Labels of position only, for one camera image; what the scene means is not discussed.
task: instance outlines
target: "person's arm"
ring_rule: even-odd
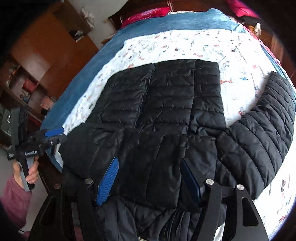
[[[29,170],[29,175],[26,177],[28,183],[35,183],[38,179],[38,158],[35,158],[33,166]],[[14,174],[8,180],[3,196],[0,197],[0,202],[8,216],[18,229],[21,229],[26,224],[30,198],[32,192],[26,192],[20,177],[20,167],[15,162],[13,164]]]

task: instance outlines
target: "blue blanket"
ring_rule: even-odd
[[[244,28],[217,9],[207,12],[182,13],[151,18],[121,29],[74,77],[58,102],[44,119],[41,129],[61,127],[79,98],[87,90],[96,74],[122,49],[124,41],[138,36],[156,34],[173,29],[226,29],[245,33]]]

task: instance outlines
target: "quilted jacket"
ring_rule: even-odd
[[[289,150],[294,117],[294,91],[272,72],[257,105],[226,128],[218,64],[165,61],[113,75],[60,152],[68,169],[97,181],[118,157],[111,195],[96,209],[107,240],[190,240],[201,209],[181,159],[220,185],[244,185],[255,199]]]

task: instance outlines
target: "pink sleeve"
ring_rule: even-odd
[[[6,214],[18,229],[26,224],[31,196],[32,192],[22,189],[12,175],[6,184],[3,196],[0,197]]]

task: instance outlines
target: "metal screw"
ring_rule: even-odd
[[[84,180],[86,184],[92,184],[93,180],[91,178],[87,178]]]
[[[54,189],[60,189],[62,185],[60,183],[54,184]]]
[[[214,181],[212,179],[207,179],[205,181],[205,183],[208,184],[208,185],[213,185],[214,184]]]
[[[239,185],[237,185],[237,189],[242,191],[242,190],[244,190],[244,186],[242,184],[239,184]]]

